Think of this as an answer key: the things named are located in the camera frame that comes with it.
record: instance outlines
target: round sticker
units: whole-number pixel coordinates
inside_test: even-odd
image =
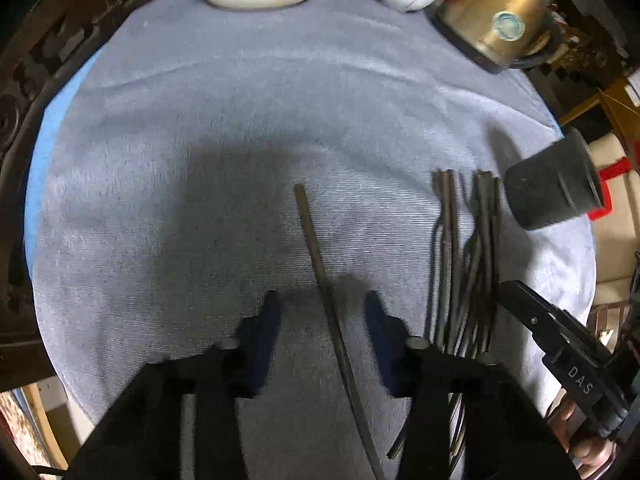
[[[494,31],[501,40],[518,41],[524,34],[524,22],[513,12],[498,12],[493,20]]]

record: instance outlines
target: red stripe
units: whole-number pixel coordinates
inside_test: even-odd
[[[600,175],[600,183],[602,184],[603,207],[601,209],[594,209],[588,213],[587,216],[589,217],[589,220],[593,222],[594,220],[602,218],[613,211],[613,201],[611,199],[609,186],[607,185],[607,180],[624,175],[632,169],[631,161],[627,156],[625,156],[598,172]]]

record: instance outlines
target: kettle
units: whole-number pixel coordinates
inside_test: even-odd
[[[432,21],[465,56],[491,73],[542,64],[563,42],[544,0],[444,0]],[[523,56],[546,30],[546,45]]]

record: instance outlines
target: gray tablecloth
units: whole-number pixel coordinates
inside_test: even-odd
[[[490,75],[423,12],[309,0],[225,12],[157,0],[106,45],[66,113],[35,233],[33,286],[56,371],[97,420],[153,354],[232,333],[286,300],[262,395],[241,402],[252,479],[370,478],[298,222],[304,182],[358,387],[383,456],[406,403],[376,373],[364,291],[424,326],[438,169],[504,172],[559,137],[521,72]],[[472,230],[460,203],[465,239]],[[503,279],[586,318],[586,218],[527,233],[503,203]],[[542,410],[558,384],[500,312],[495,349]],[[391,477],[396,462],[386,459]]]

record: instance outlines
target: pile of chopsticks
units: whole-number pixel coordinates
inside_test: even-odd
[[[442,211],[433,240],[424,337],[442,352],[475,358],[491,348],[497,305],[500,179],[489,171],[474,174],[470,209],[475,229],[466,246],[461,248],[455,177],[453,170],[437,174]],[[452,394],[449,408],[450,470],[453,471],[462,453],[465,435],[462,396]],[[405,433],[406,426],[389,450],[389,458],[394,458],[402,449]]]

